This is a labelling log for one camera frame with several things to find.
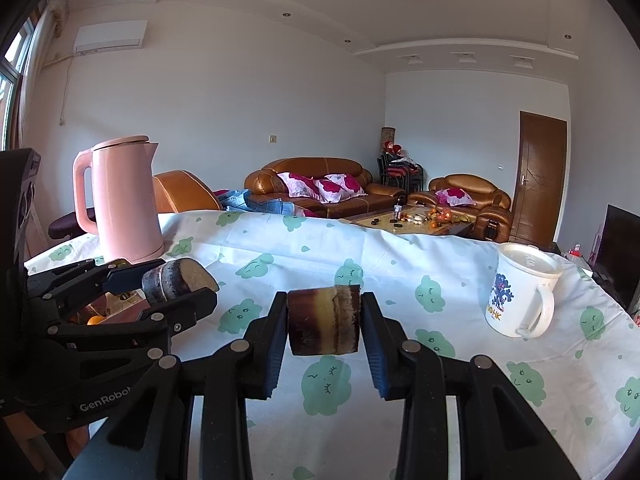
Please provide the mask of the orange tangerine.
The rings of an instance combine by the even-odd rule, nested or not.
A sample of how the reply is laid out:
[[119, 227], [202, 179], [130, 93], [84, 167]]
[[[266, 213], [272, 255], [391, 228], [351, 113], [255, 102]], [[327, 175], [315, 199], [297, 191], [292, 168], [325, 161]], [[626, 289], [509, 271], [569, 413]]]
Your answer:
[[91, 318], [88, 319], [87, 324], [89, 326], [98, 325], [98, 324], [101, 324], [102, 322], [104, 322], [105, 320], [106, 320], [105, 316], [93, 315]]

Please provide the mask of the gold metal tin box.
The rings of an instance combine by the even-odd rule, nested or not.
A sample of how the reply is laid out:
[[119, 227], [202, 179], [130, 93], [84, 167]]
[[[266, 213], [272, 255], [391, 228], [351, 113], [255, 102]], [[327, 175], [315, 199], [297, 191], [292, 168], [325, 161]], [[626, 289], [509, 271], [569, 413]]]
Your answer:
[[78, 325], [88, 325], [87, 321], [93, 315], [102, 315], [106, 320], [101, 324], [122, 324], [137, 321], [143, 310], [150, 305], [141, 290], [122, 292], [119, 295], [106, 292], [94, 300], [87, 307], [81, 308], [70, 316], [70, 322]]

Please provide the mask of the dark round stool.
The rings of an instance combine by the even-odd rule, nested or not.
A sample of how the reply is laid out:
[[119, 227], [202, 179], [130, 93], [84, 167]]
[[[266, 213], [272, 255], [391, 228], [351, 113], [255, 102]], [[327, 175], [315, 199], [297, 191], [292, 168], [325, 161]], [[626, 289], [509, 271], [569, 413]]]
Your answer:
[[48, 234], [51, 240], [71, 240], [84, 235], [85, 232], [77, 222], [76, 214], [73, 211], [57, 218], [48, 227]]

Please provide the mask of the pink electric kettle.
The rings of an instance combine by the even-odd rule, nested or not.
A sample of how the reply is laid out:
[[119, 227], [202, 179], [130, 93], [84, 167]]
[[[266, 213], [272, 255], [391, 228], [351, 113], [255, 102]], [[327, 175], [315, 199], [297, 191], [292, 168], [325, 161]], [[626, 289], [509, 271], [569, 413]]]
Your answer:
[[76, 219], [81, 229], [99, 237], [105, 261], [137, 263], [163, 255], [152, 175], [156, 150], [147, 136], [125, 136], [74, 159]]

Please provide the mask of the near brown leather chair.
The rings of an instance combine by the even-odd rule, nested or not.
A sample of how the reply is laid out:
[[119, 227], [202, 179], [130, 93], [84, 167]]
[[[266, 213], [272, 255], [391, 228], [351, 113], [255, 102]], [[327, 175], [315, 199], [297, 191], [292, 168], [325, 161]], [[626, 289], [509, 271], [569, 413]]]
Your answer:
[[194, 210], [222, 210], [215, 193], [186, 170], [172, 170], [153, 177], [156, 209], [159, 214]]

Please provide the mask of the white floral mug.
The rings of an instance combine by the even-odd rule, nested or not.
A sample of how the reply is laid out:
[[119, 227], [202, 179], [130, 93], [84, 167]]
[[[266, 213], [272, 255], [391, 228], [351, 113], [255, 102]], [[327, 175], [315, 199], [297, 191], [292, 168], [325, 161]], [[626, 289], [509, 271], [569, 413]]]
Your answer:
[[535, 246], [498, 245], [498, 264], [485, 318], [511, 338], [538, 338], [548, 330], [555, 310], [553, 289], [562, 269]]

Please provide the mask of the blue clothes on sofa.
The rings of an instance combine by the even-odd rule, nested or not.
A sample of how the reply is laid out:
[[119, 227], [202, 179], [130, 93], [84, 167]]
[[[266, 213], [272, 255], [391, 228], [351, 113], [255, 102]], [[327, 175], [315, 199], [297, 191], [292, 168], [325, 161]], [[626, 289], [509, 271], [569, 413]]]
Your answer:
[[306, 209], [282, 198], [261, 200], [248, 188], [245, 190], [219, 190], [214, 193], [223, 210], [282, 214], [282, 216], [305, 217]]

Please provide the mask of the black television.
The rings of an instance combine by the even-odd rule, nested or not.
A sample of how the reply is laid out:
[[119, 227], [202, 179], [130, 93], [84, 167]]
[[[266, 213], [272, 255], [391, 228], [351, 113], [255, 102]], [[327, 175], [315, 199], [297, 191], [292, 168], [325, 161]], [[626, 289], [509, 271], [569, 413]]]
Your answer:
[[628, 312], [639, 299], [639, 217], [608, 205], [593, 278]]

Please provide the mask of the long brown leather sofa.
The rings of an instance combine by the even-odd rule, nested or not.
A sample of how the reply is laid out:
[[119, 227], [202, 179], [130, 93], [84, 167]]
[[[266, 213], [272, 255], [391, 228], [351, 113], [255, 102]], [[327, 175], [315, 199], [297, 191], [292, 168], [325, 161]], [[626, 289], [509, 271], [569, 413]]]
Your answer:
[[404, 204], [402, 188], [373, 181], [359, 162], [335, 157], [275, 160], [246, 177], [250, 196], [264, 202], [280, 198], [322, 218], [347, 218]]

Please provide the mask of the wooden coffee table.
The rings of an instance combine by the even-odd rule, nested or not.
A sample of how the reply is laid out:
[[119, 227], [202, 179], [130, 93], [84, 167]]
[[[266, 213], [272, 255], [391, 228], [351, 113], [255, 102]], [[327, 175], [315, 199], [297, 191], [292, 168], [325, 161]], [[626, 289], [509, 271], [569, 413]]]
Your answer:
[[370, 214], [358, 214], [346, 221], [396, 235], [460, 235], [472, 231], [476, 218], [446, 207], [402, 206]]

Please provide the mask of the white air conditioner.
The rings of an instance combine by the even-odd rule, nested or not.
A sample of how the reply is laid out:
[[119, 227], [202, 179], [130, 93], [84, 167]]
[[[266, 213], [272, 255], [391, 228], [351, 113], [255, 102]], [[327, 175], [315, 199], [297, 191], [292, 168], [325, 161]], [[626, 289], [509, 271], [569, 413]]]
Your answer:
[[147, 21], [120, 21], [82, 26], [78, 29], [73, 54], [139, 49], [142, 47], [147, 27]]

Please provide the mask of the stacked black chairs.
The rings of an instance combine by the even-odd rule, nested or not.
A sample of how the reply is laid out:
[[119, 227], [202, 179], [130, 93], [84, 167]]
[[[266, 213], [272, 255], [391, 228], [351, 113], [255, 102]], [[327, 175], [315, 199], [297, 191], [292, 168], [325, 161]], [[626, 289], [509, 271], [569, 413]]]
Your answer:
[[403, 188], [407, 194], [422, 191], [424, 169], [402, 152], [399, 144], [388, 140], [383, 143], [378, 158], [378, 173], [382, 185]]

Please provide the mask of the brown wooden door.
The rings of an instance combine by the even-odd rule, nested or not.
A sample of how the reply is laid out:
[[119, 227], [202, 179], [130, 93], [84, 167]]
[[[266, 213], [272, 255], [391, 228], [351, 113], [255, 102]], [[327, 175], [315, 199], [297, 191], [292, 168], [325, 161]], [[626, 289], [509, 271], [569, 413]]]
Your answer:
[[518, 177], [511, 240], [552, 245], [564, 193], [567, 122], [520, 113]]

